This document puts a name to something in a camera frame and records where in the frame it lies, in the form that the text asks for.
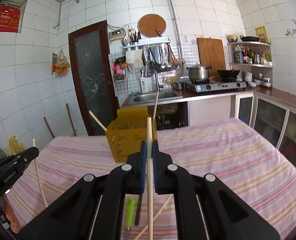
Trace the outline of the person's left hand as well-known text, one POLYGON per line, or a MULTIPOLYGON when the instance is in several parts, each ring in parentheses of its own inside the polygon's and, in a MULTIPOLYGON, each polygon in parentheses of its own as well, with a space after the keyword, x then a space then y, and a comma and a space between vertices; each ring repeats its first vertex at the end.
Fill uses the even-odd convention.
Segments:
POLYGON ((14 233, 19 233, 22 227, 18 221, 18 218, 16 217, 16 215, 13 211, 11 204, 9 203, 9 200, 8 200, 6 194, 3 194, 3 200, 5 203, 5 215, 6 215, 7 219, 10 221, 11 230, 14 233))

